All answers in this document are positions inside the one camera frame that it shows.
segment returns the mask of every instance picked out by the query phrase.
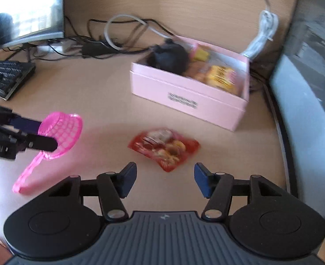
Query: red snack bag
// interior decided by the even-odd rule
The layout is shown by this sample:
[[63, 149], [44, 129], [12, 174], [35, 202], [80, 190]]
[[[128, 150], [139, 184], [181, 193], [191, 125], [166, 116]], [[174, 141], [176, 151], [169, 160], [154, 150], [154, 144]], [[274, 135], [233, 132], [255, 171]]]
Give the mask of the red snack bag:
[[160, 128], [140, 133], [128, 147], [155, 160], [163, 170], [170, 172], [199, 149], [199, 142]]

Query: white cable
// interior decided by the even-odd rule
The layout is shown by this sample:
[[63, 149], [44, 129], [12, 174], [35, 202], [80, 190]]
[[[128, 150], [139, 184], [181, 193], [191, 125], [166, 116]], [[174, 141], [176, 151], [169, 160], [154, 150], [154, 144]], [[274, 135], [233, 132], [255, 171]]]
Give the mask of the white cable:
[[243, 56], [253, 60], [263, 50], [267, 41], [273, 41], [273, 36], [276, 33], [279, 25], [278, 16], [270, 12], [269, 0], [264, 0], [266, 9], [259, 15], [258, 35], [248, 45], [247, 49], [242, 52]]
[[[119, 15], [116, 15], [116, 16], [112, 17], [111, 19], [109, 19], [109, 21], [107, 21], [107, 24], [106, 24], [105, 29], [104, 29], [105, 39], [106, 39], [106, 41], [108, 42], [108, 44], [111, 47], [113, 47], [116, 50], [122, 51], [122, 50], [124, 50], [124, 47], [117, 47], [112, 42], [112, 40], [110, 38], [110, 35], [108, 33], [108, 28], [110, 27], [110, 24], [112, 24], [112, 22], [114, 20], [116, 20], [117, 18], [120, 18], [120, 17], [128, 17], [128, 18], [134, 19], [134, 20], [138, 21], [139, 23], [143, 24], [144, 26], [147, 25], [148, 23], [147, 22], [144, 22], [142, 19], [140, 19], [138, 17], [132, 16], [132, 15], [127, 15], [127, 14], [119, 14]], [[151, 30], [151, 31], [153, 31], [154, 33], [158, 34], [159, 36], [162, 36], [165, 39], [170, 39], [171, 38], [169, 36], [164, 35], [163, 33], [160, 33], [158, 30], [156, 30], [155, 28], [153, 28], [153, 27], [151, 27], [149, 25], [148, 25], [148, 29]]]

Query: black keyboard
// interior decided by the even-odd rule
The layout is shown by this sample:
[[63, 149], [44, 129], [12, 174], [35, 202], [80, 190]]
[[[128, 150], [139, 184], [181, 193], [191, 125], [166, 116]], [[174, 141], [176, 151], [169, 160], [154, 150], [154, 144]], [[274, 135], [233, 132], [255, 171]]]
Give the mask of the black keyboard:
[[34, 72], [34, 63], [0, 61], [0, 97], [8, 100]]

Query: pink handle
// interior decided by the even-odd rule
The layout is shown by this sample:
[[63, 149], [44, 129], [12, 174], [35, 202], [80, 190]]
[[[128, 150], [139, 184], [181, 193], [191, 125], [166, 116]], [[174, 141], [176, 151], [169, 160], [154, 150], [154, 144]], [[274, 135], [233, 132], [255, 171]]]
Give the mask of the pink handle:
[[32, 162], [26, 167], [23, 173], [18, 177], [17, 181], [13, 184], [13, 192], [18, 193], [20, 191], [25, 180], [31, 175], [33, 169], [40, 164], [43, 157], [43, 151], [40, 152], [37, 156], [35, 156]]

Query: pink box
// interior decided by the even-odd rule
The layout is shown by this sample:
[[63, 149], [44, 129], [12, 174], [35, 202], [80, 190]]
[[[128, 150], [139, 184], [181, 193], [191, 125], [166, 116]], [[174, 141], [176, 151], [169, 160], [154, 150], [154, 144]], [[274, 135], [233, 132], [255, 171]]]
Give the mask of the pink box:
[[190, 45], [208, 46], [238, 73], [240, 96], [146, 65], [146, 57], [132, 63], [132, 93], [234, 131], [249, 98], [249, 60], [232, 51], [197, 40], [178, 37]]

